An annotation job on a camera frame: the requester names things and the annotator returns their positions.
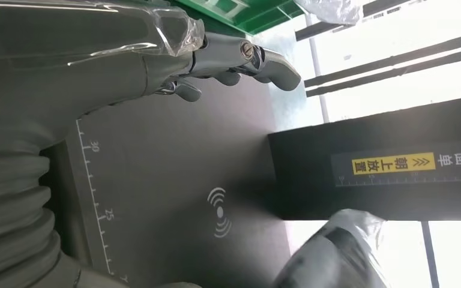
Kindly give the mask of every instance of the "window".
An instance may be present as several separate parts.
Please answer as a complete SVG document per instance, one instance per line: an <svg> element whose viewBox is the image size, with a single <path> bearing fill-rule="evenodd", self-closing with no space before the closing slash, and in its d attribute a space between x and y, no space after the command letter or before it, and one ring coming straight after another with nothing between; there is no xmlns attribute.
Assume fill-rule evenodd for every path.
<svg viewBox="0 0 461 288"><path fill-rule="evenodd" d="M328 74L457 37L461 37L461 1L425 0L407 2L369 16L357 26L336 28L314 39L318 67L321 74ZM309 41L298 45L296 57L306 59L300 62L306 80L315 75L309 63L311 52L307 52ZM327 111L330 122L461 98L461 62L332 92L324 98L321 109Z"/></svg>
<svg viewBox="0 0 461 288"><path fill-rule="evenodd" d="M378 260L391 288L431 288L420 222L388 221L382 236Z"/></svg>
<svg viewBox="0 0 461 288"><path fill-rule="evenodd" d="M285 221L291 255L296 253L326 222L328 221Z"/></svg>
<svg viewBox="0 0 461 288"><path fill-rule="evenodd" d="M461 287L461 221L429 222L440 288Z"/></svg>

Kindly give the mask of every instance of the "green metal structure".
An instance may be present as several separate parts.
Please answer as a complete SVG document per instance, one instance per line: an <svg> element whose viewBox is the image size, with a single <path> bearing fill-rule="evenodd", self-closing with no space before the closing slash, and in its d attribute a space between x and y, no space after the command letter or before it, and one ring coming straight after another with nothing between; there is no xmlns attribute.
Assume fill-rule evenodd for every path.
<svg viewBox="0 0 461 288"><path fill-rule="evenodd" d="M255 35L303 14L293 0L176 1L249 35Z"/></svg>

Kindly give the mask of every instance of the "black surface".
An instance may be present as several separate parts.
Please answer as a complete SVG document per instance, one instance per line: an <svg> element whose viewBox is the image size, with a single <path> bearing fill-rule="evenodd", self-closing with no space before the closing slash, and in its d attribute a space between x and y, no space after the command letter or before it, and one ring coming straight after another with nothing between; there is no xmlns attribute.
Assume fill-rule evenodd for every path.
<svg viewBox="0 0 461 288"><path fill-rule="evenodd" d="M66 142L43 150L41 155L50 160L49 172L40 178L40 185L50 187L52 197L45 207L56 215L55 230L61 237L61 248L80 263L92 266L80 198L71 171Z"/></svg>
<svg viewBox="0 0 461 288"><path fill-rule="evenodd" d="M387 220L461 220L461 182L336 187L331 155L461 141L461 99L269 136L284 219L325 220L343 208Z"/></svg>
<svg viewBox="0 0 461 288"><path fill-rule="evenodd" d="M372 14L387 10L391 7L400 5L410 0L375 0L371 3L363 5L363 17L368 17ZM301 41L314 37L315 35L327 32L342 25L326 22L315 23L299 31L296 31L296 40Z"/></svg>
<svg viewBox="0 0 461 288"><path fill-rule="evenodd" d="M305 80L305 87L321 85L330 81L339 80L345 77L354 76L357 74L365 73L372 70L377 70L384 67L393 66L396 64L404 63L406 61L415 60L422 57L427 57L437 53L450 51L453 49L461 48L461 37L451 39L442 43L410 51L407 53L399 54L389 58L373 61L349 69L337 71L334 73L317 76L312 79Z"/></svg>
<svg viewBox="0 0 461 288"><path fill-rule="evenodd" d="M108 107L80 122L110 270L131 287L189 281L202 287L268 287L288 260L282 220L260 195L274 169L266 135L274 131L267 85L243 77L233 88L194 80L188 103L153 95ZM107 271L77 133L67 139L93 265ZM216 238L215 187L226 190L230 233Z"/></svg>
<svg viewBox="0 0 461 288"><path fill-rule="evenodd" d="M434 68L434 67L438 67L438 66L442 66L446 64L457 63L460 61L461 61L461 52L457 52L457 53L453 53L453 54L443 56L440 58L436 58L433 60L428 60L422 63L412 64L412 65L405 66L402 68L395 68L390 71L377 73L374 75L365 76L365 77L361 77L361 78L354 79L354 80L349 80L349 81L338 83L335 85L323 86L323 87L319 87L316 89L312 89L312 90L307 91L307 97L335 92L335 91L346 89L346 88L352 88L352 87L360 86L363 84L377 82L380 80L385 80L385 79L396 77L396 76L402 76L402 75L406 75L409 73L414 73L414 72L418 72L418 71L422 71L422 70L426 70L426 69L430 69L430 68Z"/></svg>

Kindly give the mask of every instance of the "wireless charging symbol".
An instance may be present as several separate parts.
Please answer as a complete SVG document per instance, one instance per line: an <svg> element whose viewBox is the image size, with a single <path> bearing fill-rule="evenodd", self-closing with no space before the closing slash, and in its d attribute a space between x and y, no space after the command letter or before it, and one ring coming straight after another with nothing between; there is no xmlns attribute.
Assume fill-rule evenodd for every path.
<svg viewBox="0 0 461 288"><path fill-rule="evenodd" d="M232 222L224 216L223 212L225 193L223 188L217 187L211 190L208 195L208 202L216 208L216 216L218 216L213 234L216 238L224 238L231 231L232 227Z"/></svg>

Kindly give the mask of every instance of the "gray plastic object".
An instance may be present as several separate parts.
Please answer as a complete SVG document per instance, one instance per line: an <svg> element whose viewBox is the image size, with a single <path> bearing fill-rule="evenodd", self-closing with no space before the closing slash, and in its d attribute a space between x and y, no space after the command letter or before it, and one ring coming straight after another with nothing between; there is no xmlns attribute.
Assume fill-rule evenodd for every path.
<svg viewBox="0 0 461 288"><path fill-rule="evenodd" d="M188 102L195 102L200 99L202 92L190 82L181 79L177 81L176 94Z"/></svg>
<svg viewBox="0 0 461 288"><path fill-rule="evenodd" d="M273 82L284 91L294 90L301 81L296 69L282 55L242 38L215 33L206 33L206 44L193 52L193 65L185 76L210 76L232 86L240 81L237 73L252 76L262 83Z"/></svg>
<svg viewBox="0 0 461 288"><path fill-rule="evenodd" d="M377 253L384 220L344 209L287 262L273 288L389 288Z"/></svg>
<svg viewBox="0 0 461 288"><path fill-rule="evenodd" d="M23 7L0 9L8 16L0 17L3 25L12 25L11 20L24 13ZM76 13L77 17L93 13L63 12ZM47 25L44 22L49 27L55 25L53 18L34 15L27 22L35 23L36 29ZM98 26L93 31L84 29L101 33ZM35 32L31 28L24 33L33 37ZM116 37L109 41L119 41L118 36L107 35ZM7 47L2 43L11 41L7 37L14 36L0 35L3 55ZM29 44L41 41L32 39ZM26 43L20 45L28 48ZM60 250L59 235L53 229L54 216L43 208L50 198L50 189L38 186L39 177L49 169L49 159L38 154L60 142L80 116L109 104L153 94L170 75L186 69L192 55L122 52L67 65L72 59L63 53L55 57L0 58L0 288L125 287L118 280L82 267Z"/></svg>

